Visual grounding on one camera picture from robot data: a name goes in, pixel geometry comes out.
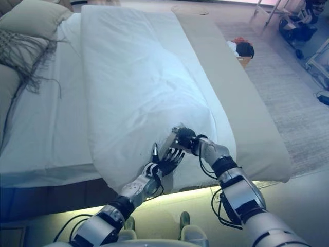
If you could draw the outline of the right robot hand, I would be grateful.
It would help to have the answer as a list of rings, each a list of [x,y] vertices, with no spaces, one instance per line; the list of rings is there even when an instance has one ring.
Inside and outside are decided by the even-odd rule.
[[[192,154],[195,139],[196,134],[192,129],[186,127],[174,127],[164,146],[165,149],[178,149]]]

